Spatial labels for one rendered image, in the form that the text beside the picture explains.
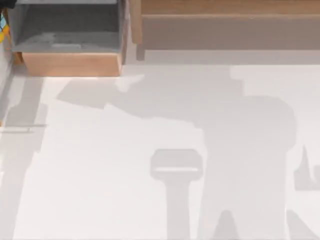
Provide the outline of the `pulled-out wooden drawer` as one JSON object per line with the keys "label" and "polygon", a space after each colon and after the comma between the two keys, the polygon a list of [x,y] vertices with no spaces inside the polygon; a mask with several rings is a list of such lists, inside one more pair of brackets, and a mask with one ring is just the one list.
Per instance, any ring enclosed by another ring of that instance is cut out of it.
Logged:
{"label": "pulled-out wooden drawer", "polygon": [[123,64],[126,11],[127,0],[17,0],[7,12],[12,51],[24,65],[22,53],[122,54]]}

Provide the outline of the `colourful patterned object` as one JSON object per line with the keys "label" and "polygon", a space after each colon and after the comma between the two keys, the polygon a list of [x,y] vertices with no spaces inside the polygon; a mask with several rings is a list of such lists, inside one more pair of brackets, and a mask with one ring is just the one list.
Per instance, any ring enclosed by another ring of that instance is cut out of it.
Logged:
{"label": "colourful patterned object", "polygon": [[0,0],[0,43],[10,39],[8,9],[13,9],[17,0]]}

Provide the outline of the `wooden cupboard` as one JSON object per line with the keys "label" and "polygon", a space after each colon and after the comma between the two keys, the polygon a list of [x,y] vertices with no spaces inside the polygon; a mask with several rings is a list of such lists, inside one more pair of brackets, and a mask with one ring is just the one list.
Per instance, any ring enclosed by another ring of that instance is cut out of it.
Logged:
{"label": "wooden cupboard", "polygon": [[320,0],[128,0],[146,64],[320,64]]}

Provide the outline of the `pale wooden drawer front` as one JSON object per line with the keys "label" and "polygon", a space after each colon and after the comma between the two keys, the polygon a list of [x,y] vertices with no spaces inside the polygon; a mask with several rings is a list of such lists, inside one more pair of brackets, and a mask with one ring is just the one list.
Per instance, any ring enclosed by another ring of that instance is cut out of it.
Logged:
{"label": "pale wooden drawer front", "polygon": [[121,53],[32,53],[23,52],[27,71],[35,77],[118,77]]}

